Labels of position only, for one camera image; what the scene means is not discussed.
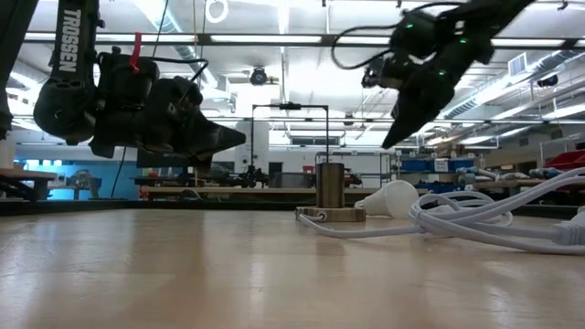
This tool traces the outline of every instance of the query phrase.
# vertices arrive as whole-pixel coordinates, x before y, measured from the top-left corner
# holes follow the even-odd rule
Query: plug
[[[579,212],[572,220],[555,225],[558,235],[553,242],[563,245],[585,245],[585,212]]]

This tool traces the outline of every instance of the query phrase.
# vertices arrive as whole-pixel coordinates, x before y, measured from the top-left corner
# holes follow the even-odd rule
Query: security camera
[[[261,86],[268,80],[268,76],[264,71],[264,68],[254,68],[252,74],[250,74],[250,83],[253,86]]]

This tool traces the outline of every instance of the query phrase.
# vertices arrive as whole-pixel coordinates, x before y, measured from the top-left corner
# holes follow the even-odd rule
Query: red container
[[[557,155],[545,164],[545,168],[570,170],[585,166],[585,151],[565,152]]]

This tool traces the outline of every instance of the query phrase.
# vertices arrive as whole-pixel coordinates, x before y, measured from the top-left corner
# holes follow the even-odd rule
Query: metal base
[[[295,218],[299,214],[311,217],[319,217],[325,214],[325,223],[331,222],[363,222],[366,221],[366,210],[356,208],[319,208],[319,207],[297,207]]]

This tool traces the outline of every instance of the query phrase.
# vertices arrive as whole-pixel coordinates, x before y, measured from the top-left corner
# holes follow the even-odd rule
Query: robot
[[[433,2],[402,12],[396,25],[352,27],[332,46],[332,58],[341,69],[366,68],[362,86],[399,92],[392,109],[395,120],[382,147],[388,149],[434,120],[452,100],[454,88],[471,65],[489,64],[495,52],[491,38],[507,27],[535,0],[471,0]],[[455,8],[432,16],[423,11],[437,5]],[[354,66],[335,57],[337,41],[358,30],[393,29],[388,49]]]
[[[9,0],[0,11],[0,139],[12,121],[5,87],[37,2]],[[99,0],[58,1],[52,71],[34,109],[43,131],[69,145],[91,139],[92,152],[108,158],[115,146],[178,154],[200,172],[208,171],[213,154],[245,143],[245,134],[208,121],[200,110],[203,96],[195,80],[208,64],[205,59],[141,57],[140,47],[132,55],[116,47],[98,55],[98,27],[105,27]],[[203,65],[191,80],[159,79],[156,61]],[[94,64],[101,71],[98,86]]]

